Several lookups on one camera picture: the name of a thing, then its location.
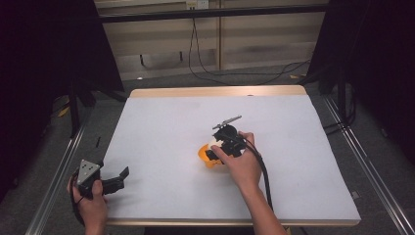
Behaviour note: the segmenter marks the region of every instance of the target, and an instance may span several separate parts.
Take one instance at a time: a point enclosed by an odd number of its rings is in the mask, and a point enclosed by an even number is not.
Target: wall outlet
[[[208,0],[198,0],[198,10],[208,9]]]
[[[198,9],[198,1],[186,1],[186,9],[187,10],[196,10]]]

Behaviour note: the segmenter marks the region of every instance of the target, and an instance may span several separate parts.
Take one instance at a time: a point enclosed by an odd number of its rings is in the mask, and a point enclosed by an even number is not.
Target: table
[[[237,115],[232,125],[255,135],[284,225],[360,221],[309,97],[290,85],[134,90],[102,171],[110,178],[130,167],[125,188],[108,195],[109,224],[251,225],[226,165],[208,169],[198,157],[211,128]]]

